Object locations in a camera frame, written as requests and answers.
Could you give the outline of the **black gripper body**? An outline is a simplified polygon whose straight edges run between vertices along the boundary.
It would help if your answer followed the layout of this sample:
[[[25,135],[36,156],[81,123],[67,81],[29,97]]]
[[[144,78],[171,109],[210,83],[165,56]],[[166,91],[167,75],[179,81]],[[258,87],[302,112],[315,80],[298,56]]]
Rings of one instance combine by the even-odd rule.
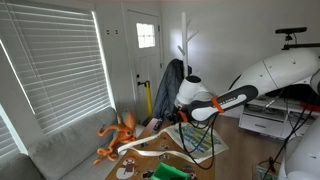
[[[166,115],[167,119],[171,122],[171,124],[176,124],[180,122],[186,122],[187,116],[182,109],[174,108],[171,113]]]

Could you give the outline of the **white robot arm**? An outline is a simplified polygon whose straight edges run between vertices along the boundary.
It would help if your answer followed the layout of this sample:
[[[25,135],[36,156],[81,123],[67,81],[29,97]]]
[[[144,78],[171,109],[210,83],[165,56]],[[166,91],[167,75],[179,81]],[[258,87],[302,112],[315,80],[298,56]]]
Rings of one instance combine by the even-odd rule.
[[[220,95],[211,93],[199,77],[188,76],[179,87],[174,106],[182,110],[184,119],[205,121],[293,84],[307,84],[319,91],[319,57],[314,51],[299,48],[266,58],[243,71]],[[288,142],[278,179],[320,180],[319,140],[320,119],[316,119],[302,137]]]

